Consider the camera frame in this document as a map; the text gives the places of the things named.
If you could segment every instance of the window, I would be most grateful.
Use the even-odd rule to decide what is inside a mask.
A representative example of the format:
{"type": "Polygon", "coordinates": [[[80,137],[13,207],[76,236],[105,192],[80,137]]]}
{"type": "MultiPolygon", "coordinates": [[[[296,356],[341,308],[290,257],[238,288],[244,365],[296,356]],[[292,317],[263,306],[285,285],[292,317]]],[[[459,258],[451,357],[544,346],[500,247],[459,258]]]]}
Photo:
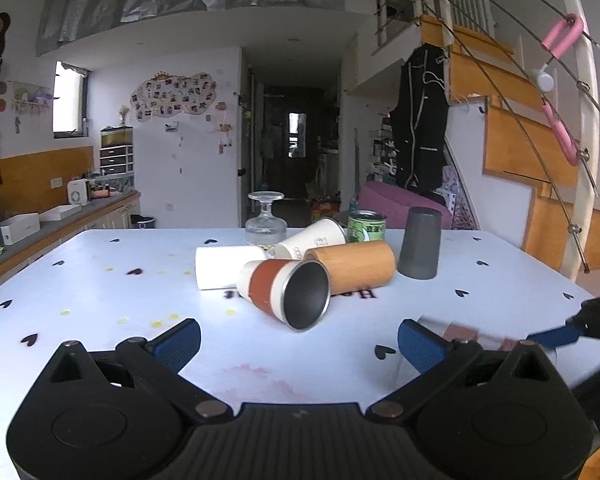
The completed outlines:
{"type": "Polygon", "coordinates": [[[54,82],[54,138],[86,137],[87,81],[89,72],[83,68],[56,63],[54,82]]]}
{"type": "Polygon", "coordinates": [[[302,158],[305,146],[306,114],[289,114],[289,157],[302,158]]]}

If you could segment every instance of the hanging jacket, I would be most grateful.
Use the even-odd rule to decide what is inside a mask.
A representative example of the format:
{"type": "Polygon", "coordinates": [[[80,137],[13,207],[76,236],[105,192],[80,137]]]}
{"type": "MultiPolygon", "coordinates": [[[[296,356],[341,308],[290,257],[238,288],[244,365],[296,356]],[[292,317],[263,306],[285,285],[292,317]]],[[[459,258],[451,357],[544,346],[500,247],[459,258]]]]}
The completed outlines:
{"type": "Polygon", "coordinates": [[[421,194],[442,184],[445,165],[446,117],[445,53],[424,44],[402,66],[400,95],[391,112],[397,152],[396,184],[421,194]]]}

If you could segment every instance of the pink clip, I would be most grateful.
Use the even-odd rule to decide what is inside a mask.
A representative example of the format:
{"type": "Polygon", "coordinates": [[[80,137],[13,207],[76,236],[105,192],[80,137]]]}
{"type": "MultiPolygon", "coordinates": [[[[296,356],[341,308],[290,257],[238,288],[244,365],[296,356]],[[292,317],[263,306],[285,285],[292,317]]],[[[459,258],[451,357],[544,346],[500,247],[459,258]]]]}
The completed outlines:
{"type": "Polygon", "coordinates": [[[569,25],[567,20],[561,19],[558,23],[554,25],[549,31],[549,34],[544,38],[542,42],[542,46],[548,50],[552,56],[556,58],[561,58],[565,52],[569,49],[571,45],[573,45],[580,35],[584,31],[584,22],[582,18],[577,14],[567,14],[567,18],[569,20],[573,20],[573,24],[569,25]],[[558,40],[558,37],[565,31],[565,29],[569,29],[567,34],[558,42],[558,45],[554,48],[554,43],[558,40]]]}
{"type": "Polygon", "coordinates": [[[555,139],[558,141],[558,144],[560,144],[560,149],[562,150],[564,158],[566,158],[567,162],[572,166],[577,166],[578,149],[573,142],[573,139],[571,139],[571,136],[569,135],[567,128],[564,126],[564,123],[555,116],[554,110],[551,108],[549,101],[542,100],[542,111],[546,115],[546,118],[551,125],[555,139]]]}

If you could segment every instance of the wooden stair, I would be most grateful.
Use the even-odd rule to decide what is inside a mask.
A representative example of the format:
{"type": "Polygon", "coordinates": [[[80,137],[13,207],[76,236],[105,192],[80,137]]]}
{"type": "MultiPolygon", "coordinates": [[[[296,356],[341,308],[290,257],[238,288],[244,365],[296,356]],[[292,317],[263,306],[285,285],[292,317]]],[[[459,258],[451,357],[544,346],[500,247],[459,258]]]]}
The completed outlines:
{"type": "MultiPolygon", "coordinates": [[[[443,27],[437,19],[422,16],[420,25],[423,43],[443,45],[443,27]]],[[[491,38],[459,25],[454,26],[454,32],[477,58],[509,104],[515,106],[512,113],[502,99],[494,95],[496,91],[476,65],[476,59],[456,41],[450,49],[449,81],[452,97],[455,100],[475,96],[486,98],[482,172],[519,182],[533,189],[522,250],[557,270],[562,262],[568,237],[567,222],[560,203],[552,193],[549,179],[518,122],[533,140],[558,186],[573,190],[578,178],[578,168],[569,165],[562,155],[554,134],[544,120],[536,88],[511,63],[509,56],[515,59],[513,49],[501,43],[496,45],[491,38]]],[[[571,213],[571,203],[566,206],[571,213]]],[[[592,270],[600,269],[600,208],[596,206],[585,256],[592,270]]]]}

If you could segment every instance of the blue gripper pad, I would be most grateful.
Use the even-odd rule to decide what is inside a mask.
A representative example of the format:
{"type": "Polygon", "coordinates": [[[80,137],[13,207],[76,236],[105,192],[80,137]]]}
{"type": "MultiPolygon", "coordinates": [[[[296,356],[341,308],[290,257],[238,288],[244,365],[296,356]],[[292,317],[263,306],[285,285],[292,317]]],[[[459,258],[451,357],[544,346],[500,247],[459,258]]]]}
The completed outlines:
{"type": "Polygon", "coordinates": [[[583,335],[581,329],[567,324],[559,328],[545,330],[544,332],[529,334],[526,336],[526,338],[531,339],[531,341],[535,341],[548,350],[553,350],[560,346],[566,346],[575,343],[581,335],[583,335]]]}
{"type": "Polygon", "coordinates": [[[144,349],[178,373],[200,350],[201,338],[198,322],[187,318],[149,341],[144,349]]]}
{"type": "Polygon", "coordinates": [[[450,345],[413,319],[405,319],[398,327],[400,353],[421,374],[442,362],[450,345]]]}

